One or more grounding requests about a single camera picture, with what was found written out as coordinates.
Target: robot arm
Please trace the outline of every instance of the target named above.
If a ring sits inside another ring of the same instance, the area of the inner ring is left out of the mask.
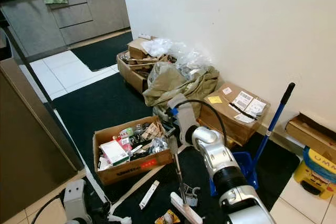
[[[185,100],[179,94],[168,105],[174,110]],[[232,152],[223,144],[223,136],[217,131],[199,127],[188,103],[180,106],[175,116],[180,125],[181,143],[194,146],[204,157],[209,176],[220,195],[219,206],[226,215],[225,223],[275,224],[254,188],[247,183]]]

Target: beige fabric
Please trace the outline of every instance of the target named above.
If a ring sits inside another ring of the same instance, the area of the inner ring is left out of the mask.
[[[213,67],[193,74],[187,80],[176,69],[175,65],[169,62],[158,62],[154,65],[148,77],[148,89],[143,92],[147,106],[154,106],[153,113],[161,119],[167,120],[164,114],[168,108],[167,103],[170,99],[181,93],[187,99],[202,100],[212,93],[218,82],[218,71]],[[192,104],[196,118],[201,111],[200,104]]]

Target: sealed cardboard box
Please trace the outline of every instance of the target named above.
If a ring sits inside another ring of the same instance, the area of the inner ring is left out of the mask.
[[[138,60],[146,58],[148,53],[141,46],[141,43],[144,42],[144,41],[148,41],[148,40],[143,39],[143,38],[137,38],[137,39],[128,43],[128,50],[130,52],[131,58],[138,59]]]
[[[148,88],[147,79],[137,74],[128,64],[121,60],[121,54],[127,54],[127,51],[121,52],[117,55],[118,70],[121,76],[123,76],[125,81],[134,87],[139,93],[143,93]]]
[[[336,161],[336,132],[320,125],[304,114],[299,114],[286,125],[286,131],[302,144],[326,159]]]
[[[132,177],[139,173],[144,173],[152,170],[161,165],[169,164],[172,160],[172,154],[170,150],[164,150],[162,152],[149,155],[147,157],[139,158],[125,164],[117,165],[112,168],[98,171],[99,161],[99,146],[101,144],[111,141],[113,136],[119,135],[119,132],[136,126],[137,124],[152,123],[159,120],[157,116],[150,116],[147,118],[131,121],[118,126],[106,128],[104,130],[96,131],[93,136],[93,160],[94,171],[97,173],[100,181],[104,185],[113,184],[125,178]]]
[[[270,106],[257,95],[229,82],[204,100],[219,112],[227,135],[239,145],[247,143],[257,131]],[[199,119],[208,127],[222,132],[216,115],[207,106],[202,106]]]

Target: white wall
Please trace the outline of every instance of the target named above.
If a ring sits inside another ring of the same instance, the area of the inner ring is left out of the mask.
[[[336,0],[126,0],[139,32],[184,41],[226,81],[272,104],[297,86],[277,131],[299,111],[336,130]]]

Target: floor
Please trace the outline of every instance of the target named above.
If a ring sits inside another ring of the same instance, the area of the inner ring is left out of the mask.
[[[32,62],[31,66],[52,99],[118,72],[116,65],[91,72],[71,51]],[[48,200],[48,197],[48,195],[45,196],[5,223],[30,223],[34,213],[43,205],[42,202]],[[306,192],[291,178],[273,206],[271,215],[277,224],[334,224],[336,223],[336,196],[322,200]],[[65,214],[60,208],[60,202],[54,202],[46,209],[37,223],[64,224]]]

